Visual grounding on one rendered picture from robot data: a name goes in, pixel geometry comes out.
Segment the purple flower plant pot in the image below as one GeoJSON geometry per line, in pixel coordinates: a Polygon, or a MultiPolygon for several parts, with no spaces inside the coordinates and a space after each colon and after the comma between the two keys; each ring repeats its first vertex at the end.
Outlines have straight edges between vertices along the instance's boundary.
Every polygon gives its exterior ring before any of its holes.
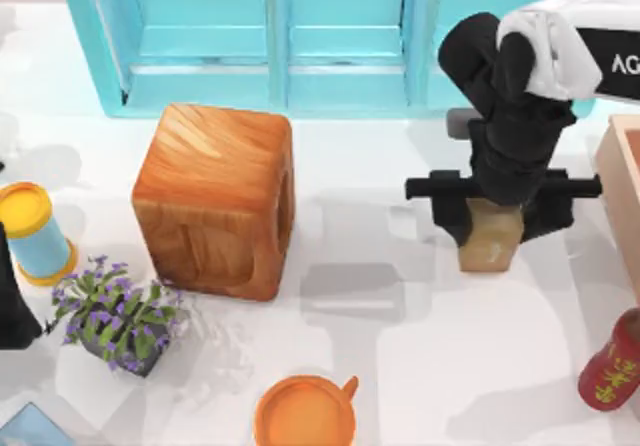
{"type": "Polygon", "coordinates": [[[145,378],[170,345],[184,312],[183,293],[171,281],[155,278],[136,287],[128,264],[106,255],[89,259],[90,267],[65,276],[51,294],[51,333],[64,322],[63,343],[82,344],[110,369],[145,378]]]}

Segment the orange cup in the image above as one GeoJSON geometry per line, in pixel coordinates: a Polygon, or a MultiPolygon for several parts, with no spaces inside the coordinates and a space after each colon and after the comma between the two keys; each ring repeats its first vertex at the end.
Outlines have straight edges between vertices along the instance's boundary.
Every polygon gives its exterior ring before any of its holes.
{"type": "Polygon", "coordinates": [[[292,375],[275,383],[255,409],[256,446],[352,446],[358,387],[356,376],[342,386],[318,375],[292,375]]]}

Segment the red can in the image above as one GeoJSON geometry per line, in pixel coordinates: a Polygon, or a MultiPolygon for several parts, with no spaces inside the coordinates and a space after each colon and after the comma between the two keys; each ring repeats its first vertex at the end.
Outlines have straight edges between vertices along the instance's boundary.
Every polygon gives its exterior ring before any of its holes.
{"type": "Polygon", "coordinates": [[[582,400],[597,411],[621,407],[640,387],[640,307],[625,311],[579,375],[582,400]]]}

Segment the hollow wooden block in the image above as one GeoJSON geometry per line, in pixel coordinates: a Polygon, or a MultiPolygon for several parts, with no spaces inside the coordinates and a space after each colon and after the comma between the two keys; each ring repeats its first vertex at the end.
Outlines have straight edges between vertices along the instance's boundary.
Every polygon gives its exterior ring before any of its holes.
{"type": "Polygon", "coordinates": [[[289,120],[169,104],[133,187],[132,205],[161,277],[193,292],[273,299],[295,217],[289,120]]]}

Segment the shallow salmon box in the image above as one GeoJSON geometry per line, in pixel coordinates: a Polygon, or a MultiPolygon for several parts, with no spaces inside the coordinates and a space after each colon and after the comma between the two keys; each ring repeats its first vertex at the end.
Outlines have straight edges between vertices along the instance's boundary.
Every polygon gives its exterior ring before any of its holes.
{"type": "Polygon", "coordinates": [[[640,305],[640,114],[614,114],[595,153],[605,210],[640,305]]]}

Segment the grey rounded box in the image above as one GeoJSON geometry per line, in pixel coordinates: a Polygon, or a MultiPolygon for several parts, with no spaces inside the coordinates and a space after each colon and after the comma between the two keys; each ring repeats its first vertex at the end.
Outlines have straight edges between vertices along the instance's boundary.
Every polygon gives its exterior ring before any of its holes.
{"type": "Polygon", "coordinates": [[[451,108],[446,113],[447,134],[455,140],[467,140],[470,137],[469,123],[480,120],[482,116],[473,108],[451,108]]]}

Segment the yellow and blue cup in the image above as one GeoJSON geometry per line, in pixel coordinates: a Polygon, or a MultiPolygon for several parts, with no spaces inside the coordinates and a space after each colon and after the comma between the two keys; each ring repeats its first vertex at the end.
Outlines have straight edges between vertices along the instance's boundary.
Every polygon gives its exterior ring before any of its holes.
{"type": "Polygon", "coordinates": [[[32,182],[0,189],[0,222],[19,272],[35,286],[55,286],[78,262],[77,247],[61,231],[48,192],[32,182]]]}

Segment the light blue rack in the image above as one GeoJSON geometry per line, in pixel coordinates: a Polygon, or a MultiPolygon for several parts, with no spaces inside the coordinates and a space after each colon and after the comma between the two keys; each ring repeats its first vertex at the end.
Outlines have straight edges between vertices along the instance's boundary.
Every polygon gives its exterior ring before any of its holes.
{"type": "Polygon", "coordinates": [[[536,0],[67,0],[100,103],[172,102],[297,117],[432,116],[465,104],[439,70],[445,34],[536,0]]]}

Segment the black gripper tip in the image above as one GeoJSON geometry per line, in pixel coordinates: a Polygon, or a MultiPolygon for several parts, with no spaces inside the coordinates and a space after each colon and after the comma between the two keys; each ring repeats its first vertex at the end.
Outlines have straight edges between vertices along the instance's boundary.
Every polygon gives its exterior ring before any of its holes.
{"type": "Polygon", "coordinates": [[[27,349],[42,333],[19,289],[7,235],[0,222],[0,351],[27,349]]]}

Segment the tan block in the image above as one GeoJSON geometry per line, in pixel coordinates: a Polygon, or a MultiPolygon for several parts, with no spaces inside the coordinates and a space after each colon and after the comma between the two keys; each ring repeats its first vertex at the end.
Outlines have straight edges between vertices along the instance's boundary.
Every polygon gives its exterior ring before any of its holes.
{"type": "Polygon", "coordinates": [[[466,273],[507,271],[524,232],[519,206],[500,206],[484,198],[469,198],[472,228],[458,248],[459,268],[466,273]]]}

